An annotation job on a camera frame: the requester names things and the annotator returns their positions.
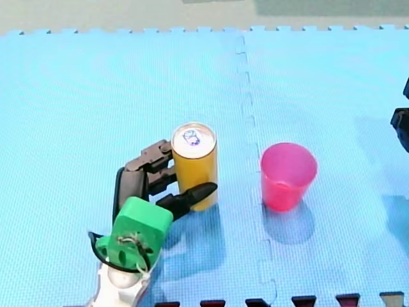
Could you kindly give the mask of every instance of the green 3d-printed part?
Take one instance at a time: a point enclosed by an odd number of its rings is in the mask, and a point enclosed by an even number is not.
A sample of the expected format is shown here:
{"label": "green 3d-printed part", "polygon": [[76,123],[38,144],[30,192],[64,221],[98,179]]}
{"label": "green 3d-printed part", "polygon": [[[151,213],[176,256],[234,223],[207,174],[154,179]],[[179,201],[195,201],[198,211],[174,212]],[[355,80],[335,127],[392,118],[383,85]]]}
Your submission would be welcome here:
{"label": "green 3d-printed part", "polygon": [[136,269],[138,265],[146,270],[140,248],[153,265],[172,222],[170,211],[138,197],[129,197],[115,219],[111,235],[98,239],[96,250],[117,266]]}

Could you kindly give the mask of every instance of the pink cup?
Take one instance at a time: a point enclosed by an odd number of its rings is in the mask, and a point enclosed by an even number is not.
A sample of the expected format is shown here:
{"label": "pink cup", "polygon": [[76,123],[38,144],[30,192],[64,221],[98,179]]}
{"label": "pink cup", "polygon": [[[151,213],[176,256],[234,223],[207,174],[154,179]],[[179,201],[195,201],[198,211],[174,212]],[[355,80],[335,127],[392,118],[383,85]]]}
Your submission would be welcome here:
{"label": "pink cup", "polygon": [[261,158],[261,193],[264,204],[278,212],[296,207],[317,174],[313,155],[293,143],[269,147]]}

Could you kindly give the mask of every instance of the wire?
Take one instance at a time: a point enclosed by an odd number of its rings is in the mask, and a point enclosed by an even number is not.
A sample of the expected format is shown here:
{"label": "wire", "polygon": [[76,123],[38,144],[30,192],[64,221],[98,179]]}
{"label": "wire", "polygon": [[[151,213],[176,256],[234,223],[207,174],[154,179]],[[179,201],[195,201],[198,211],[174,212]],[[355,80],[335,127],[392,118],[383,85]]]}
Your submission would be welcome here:
{"label": "wire", "polygon": [[[98,258],[99,261],[101,261],[103,264],[108,265],[109,267],[112,267],[113,269],[116,269],[118,271],[126,272],[126,273],[140,273],[140,270],[142,270],[139,265],[137,264],[136,269],[127,269],[126,267],[120,267],[116,264],[113,264],[110,261],[107,261],[104,257],[102,257],[99,252],[96,250],[95,244],[96,240],[101,238],[102,235],[98,235],[93,232],[88,232],[88,237],[91,240],[91,248],[92,252],[94,252],[94,255]],[[148,254],[146,253],[145,249],[143,248],[142,244],[140,242],[136,242],[136,247],[138,249],[139,254],[141,254],[144,262],[145,262],[145,270],[146,272],[149,272],[151,270],[151,262],[148,258]]]}

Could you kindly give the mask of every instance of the yellow can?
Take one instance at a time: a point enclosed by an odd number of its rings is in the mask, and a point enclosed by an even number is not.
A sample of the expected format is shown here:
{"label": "yellow can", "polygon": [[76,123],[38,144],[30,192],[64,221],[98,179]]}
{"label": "yellow can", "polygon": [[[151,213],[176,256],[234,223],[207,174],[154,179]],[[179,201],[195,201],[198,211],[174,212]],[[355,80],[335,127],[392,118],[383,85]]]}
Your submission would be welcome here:
{"label": "yellow can", "polygon": [[[205,182],[217,184],[217,140],[209,127],[186,123],[175,130],[171,145],[180,193]],[[203,211],[216,203],[217,190],[193,210]]]}

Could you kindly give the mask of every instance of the interlocking puzzle mat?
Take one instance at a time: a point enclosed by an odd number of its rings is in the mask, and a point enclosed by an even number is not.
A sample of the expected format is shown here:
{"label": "interlocking puzzle mat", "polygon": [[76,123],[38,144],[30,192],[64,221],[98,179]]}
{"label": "interlocking puzzle mat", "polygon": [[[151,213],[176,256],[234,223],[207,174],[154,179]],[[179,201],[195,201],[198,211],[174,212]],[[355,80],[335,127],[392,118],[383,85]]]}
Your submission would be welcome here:
{"label": "interlocking puzzle mat", "polygon": [[[141,306],[402,305],[409,155],[389,122],[408,103],[409,30],[277,30],[1,37],[0,305],[84,305],[87,231],[109,233],[116,171],[191,120],[218,135],[219,204],[173,225]],[[259,191],[281,141],[319,163],[285,215]]]}

